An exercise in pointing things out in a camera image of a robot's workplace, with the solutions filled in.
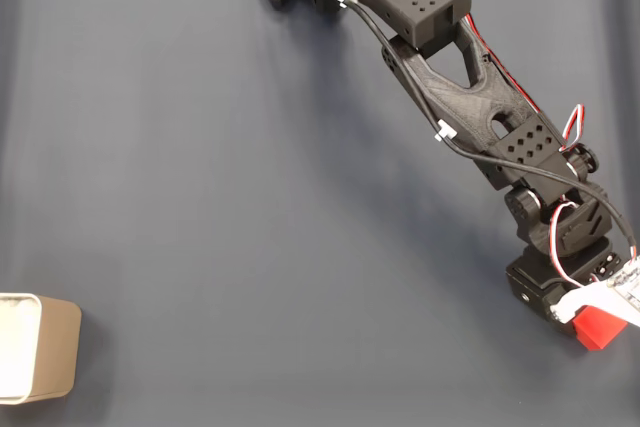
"cable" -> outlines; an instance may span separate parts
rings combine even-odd
[[[533,101],[533,99],[531,98],[531,96],[529,94],[527,94],[527,92],[520,86],[520,84],[516,81],[516,79],[509,73],[509,71],[507,70],[507,68],[502,64],[502,62],[500,62],[500,59],[498,58],[498,56],[496,54],[494,54],[493,50],[491,50],[491,48],[489,47],[489,45],[487,45],[487,43],[484,41],[484,39],[482,38],[482,35],[480,35],[480,32],[478,31],[478,28],[476,27],[476,23],[473,20],[473,16],[469,13],[465,16],[465,20],[467,21],[467,23],[469,24],[469,27],[471,27],[471,30],[473,31],[473,33],[475,34],[475,36],[478,38],[478,40],[482,43],[482,45],[484,46],[485,49],[487,49],[487,52],[489,52],[489,55],[491,55],[493,62],[496,64],[496,66],[498,67],[498,70],[500,70],[500,72],[502,72],[502,75],[504,75],[507,80],[509,80],[509,82],[511,83],[511,85],[513,86],[514,89],[516,89],[518,92],[520,92],[520,95],[522,95],[522,97],[524,97],[524,99],[527,101],[527,103],[531,106],[531,108],[536,111],[537,113],[540,112],[540,108],[536,105],[536,103]]]
[[[564,127],[564,130],[562,131],[562,137],[564,137],[564,140],[568,142],[569,136],[571,135],[571,131],[573,130],[573,126],[577,121],[578,131],[576,133],[576,138],[570,144],[566,144],[560,147],[560,152],[571,150],[578,144],[578,142],[580,142],[580,138],[582,138],[582,131],[584,130],[584,115],[585,115],[584,104],[576,105],[576,107],[573,109],[573,112],[571,112],[571,115],[569,116],[567,125]]]
[[[560,259],[558,258],[558,219],[560,218],[560,213],[562,213],[562,210],[565,207],[573,207],[575,209],[578,206],[574,202],[563,202],[558,207],[556,207],[556,210],[553,212],[553,216],[551,216],[551,222],[549,223],[549,257],[551,257],[551,262],[560,274],[560,277],[573,285],[584,287],[584,285],[582,285],[580,282],[572,279],[567,275],[567,273],[562,268],[562,264],[560,264]]]
[[[412,94],[413,98],[416,100],[418,108],[420,109],[422,114],[427,118],[427,120],[431,124],[431,127],[433,127],[433,129],[437,132],[439,130],[438,119],[436,118],[435,114],[429,107],[429,103],[424,98],[424,95],[420,91],[420,88],[418,87],[416,81],[413,79],[413,77],[411,77],[411,74],[409,73],[409,70],[407,69],[407,67],[404,65],[404,62],[402,61],[402,59],[400,59],[395,49],[391,46],[389,39],[386,38],[386,36],[384,35],[380,27],[375,23],[375,21],[371,18],[371,16],[360,6],[360,4],[354,3],[352,0],[344,0],[343,4],[346,5],[349,9],[353,10],[364,21],[364,23],[367,25],[367,27],[369,27],[371,32],[373,32],[373,35],[375,35],[375,37],[382,44],[382,46],[388,51],[391,57],[393,57],[393,60],[398,65],[398,68],[402,73],[402,76],[404,77],[409,89],[411,90],[410,93]],[[505,75],[507,75],[508,78],[512,79],[512,82],[515,85],[518,85],[517,82],[515,82],[515,79],[513,79],[513,77],[510,74],[508,74],[508,72],[506,72]],[[530,104],[533,104],[532,106],[535,106],[535,103],[533,103],[533,100],[524,91],[524,89],[518,86],[516,87],[516,90],[518,90],[523,96],[525,96],[525,99],[527,99],[527,102],[529,102]],[[456,143],[454,143],[448,137],[444,137],[442,140],[447,145],[447,147],[453,150],[456,154],[462,157],[465,157],[467,159],[471,159],[481,163],[496,165],[500,167],[506,167],[509,169],[526,172],[528,174],[539,175],[549,180],[555,180],[556,182],[569,185],[570,187],[576,188],[582,191],[583,193],[585,193],[586,195],[593,197],[611,214],[613,220],[618,225],[622,233],[625,235],[627,241],[629,242],[629,245],[631,246],[632,259],[636,258],[637,244],[636,244],[635,236],[633,235],[633,229],[629,225],[628,221],[622,216],[622,214],[618,212],[618,210],[613,206],[611,202],[609,202],[609,200],[606,198],[605,195],[601,194],[600,192],[592,189],[588,185],[583,184],[578,180],[571,179],[569,177],[564,177],[562,175],[558,175],[551,171],[540,169],[538,167],[518,164],[516,162],[511,162],[509,160],[503,160],[495,157],[490,157],[488,155],[469,152],[459,147]]]
[[[367,24],[367,26],[372,30],[373,34],[378,38],[378,40],[382,43],[382,45],[391,54],[391,56],[393,57],[393,60],[395,60],[396,63],[398,64],[400,72],[402,72],[403,77],[407,81],[407,84],[409,85],[409,88],[411,89],[411,93],[413,94],[413,97],[417,100],[418,108],[424,114],[424,116],[427,118],[427,120],[429,121],[431,126],[434,128],[434,130],[438,131],[439,127],[438,127],[438,122],[437,122],[437,119],[435,117],[435,114],[429,108],[427,101],[425,100],[424,96],[422,95],[422,92],[420,92],[419,88],[417,87],[415,81],[413,80],[413,77],[411,77],[411,74],[409,73],[409,71],[407,70],[406,66],[404,65],[402,60],[399,58],[399,56],[395,52],[395,49],[391,46],[391,44],[389,43],[389,40],[384,36],[383,32],[380,30],[380,27],[378,27],[375,24],[373,19],[366,13],[366,11],[360,5],[353,4],[349,0],[346,0],[345,4],[349,8],[351,8],[356,14],[358,14],[360,16],[360,18],[365,22],[365,24]],[[550,172],[548,170],[540,169],[538,167],[532,167],[530,165],[518,164],[518,163],[515,163],[515,162],[508,161],[508,160],[497,159],[495,157],[489,157],[487,155],[475,154],[473,152],[469,152],[469,151],[464,150],[461,147],[459,147],[457,144],[455,144],[448,137],[444,137],[443,138],[443,142],[445,144],[447,144],[447,146],[451,150],[453,150],[456,154],[461,155],[462,157],[466,157],[467,159],[475,160],[475,161],[478,161],[478,162],[484,162],[484,163],[488,163],[488,164],[492,164],[492,165],[499,165],[501,167],[506,167],[506,168],[510,168],[510,169],[519,170],[519,171],[522,171],[522,172],[527,172],[527,173],[530,173],[530,174],[539,175],[541,177],[545,177],[545,178],[550,179],[550,180],[555,180],[557,182],[561,182],[563,184],[566,184],[566,185],[574,187],[574,188],[576,188],[578,190],[581,190],[582,192],[584,192],[585,194],[589,195],[590,197],[595,198],[598,202],[600,202],[607,209],[607,211],[609,211],[609,213],[613,217],[614,221],[616,222],[616,224],[618,224],[618,227],[620,227],[620,230],[623,232],[623,234],[627,238],[627,241],[629,242],[629,244],[632,247],[635,247],[636,241],[635,241],[635,237],[633,235],[633,230],[631,229],[631,226],[628,224],[626,219],[622,216],[622,214],[620,214],[620,212],[618,212],[618,210],[611,204],[611,202],[609,202],[609,200],[604,195],[602,195],[600,192],[597,192],[596,190],[592,189],[588,185],[585,185],[585,184],[583,184],[582,182],[580,182],[578,180],[571,179],[571,178],[568,178],[568,177],[563,177],[561,175],[555,174],[555,173]]]

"white connector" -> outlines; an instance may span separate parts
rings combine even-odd
[[[627,262],[606,281],[567,292],[551,306],[551,313],[566,324],[587,305],[640,327],[640,260]]]

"white wire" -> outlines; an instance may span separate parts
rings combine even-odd
[[[577,204],[575,202],[564,202],[556,207],[553,216],[551,217],[551,223],[549,224],[549,256],[551,257],[551,262],[553,262],[553,266],[556,268],[560,277],[562,277],[567,282],[570,282],[578,287],[584,287],[577,280],[572,279],[567,275],[567,273],[562,268],[562,264],[560,264],[560,259],[558,258],[558,245],[557,245],[557,231],[558,231],[558,219],[560,218],[560,213],[562,209],[565,207],[573,207],[577,208]]]
[[[560,152],[564,152],[565,150],[573,149],[580,139],[582,138],[582,131],[584,130],[584,104],[578,104],[571,112],[569,116],[569,120],[567,121],[567,125],[565,125],[564,130],[562,131],[562,137],[566,141],[569,141],[569,136],[571,135],[571,130],[573,130],[573,126],[577,125],[576,138],[570,144],[563,145],[560,147]]]

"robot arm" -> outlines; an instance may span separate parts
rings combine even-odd
[[[271,1],[278,7],[287,0]],[[567,145],[566,132],[558,132],[509,74],[478,32],[469,13],[471,0],[313,1],[323,12],[340,7],[356,12],[380,40],[384,62],[431,123],[436,139],[474,160],[495,190],[510,189],[505,202],[518,237],[528,244],[507,267],[511,289],[536,313],[575,335],[569,320],[576,311],[559,311],[556,305],[578,289],[584,290],[580,302],[586,305],[589,289],[583,286],[603,282],[603,290],[604,283],[619,280],[625,262],[605,236],[612,220],[629,240],[632,260],[636,254],[628,223],[604,190],[589,180],[598,169],[595,155],[583,144]],[[397,35],[386,39],[361,5]],[[469,87],[443,77],[427,63],[450,43],[463,54]],[[495,122],[506,135],[494,131]],[[569,303],[577,305],[575,300]],[[625,314],[626,319],[636,317]]]

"red and white wire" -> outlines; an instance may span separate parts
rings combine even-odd
[[[571,112],[571,115],[569,116],[567,125],[565,125],[564,130],[562,131],[562,137],[564,137],[564,140],[566,140],[567,142],[569,142],[569,136],[571,135],[573,126],[576,125],[576,123],[578,126],[576,138],[573,140],[573,142],[567,143],[560,147],[560,152],[571,150],[578,144],[578,142],[580,142],[580,139],[582,138],[582,132],[584,131],[584,104],[578,104],[575,106],[573,112]]]
[[[502,64],[502,62],[500,62],[500,59],[498,58],[498,56],[496,54],[494,54],[494,52],[491,50],[489,45],[487,45],[487,43],[484,41],[484,39],[482,38],[482,35],[480,35],[480,32],[478,31],[478,28],[476,27],[476,23],[473,20],[473,17],[471,16],[471,14],[467,14],[465,16],[465,20],[469,24],[469,27],[471,27],[471,30],[473,31],[474,35],[478,38],[478,40],[482,43],[484,48],[487,50],[487,52],[489,53],[489,55],[493,59],[494,63],[498,66],[498,69],[500,69],[500,71],[505,75],[505,77],[507,77],[507,79],[509,79],[509,82],[511,83],[513,88],[516,89],[520,93],[520,95],[522,95],[522,97],[524,97],[524,100],[527,101],[529,106],[535,112],[539,113],[540,112],[540,108],[536,105],[536,103],[533,101],[531,96],[529,94],[527,94],[527,92],[520,86],[518,81],[509,73],[509,71]]]
[[[560,274],[560,277],[562,277],[567,282],[574,284],[578,287],[584,287],[584,285],[582,285],[580,282],[572,279],[567,275],[567,273],[562,268],[560,259],[558,258],[558,244],[557,244],[558,219],[560,218],[560,214],[562,213],[562,210],[565,207],[573,207],[575,209],[578,206],[575,202],[571,202],[571,201],[563,202],[558,207],[556,207],[556,210],[553,212],[553,215],[551,216],[551,223],[549,224],[549,256],[551,257],[551,262],[553,263],[553,266],[558,271],[558,274]]]

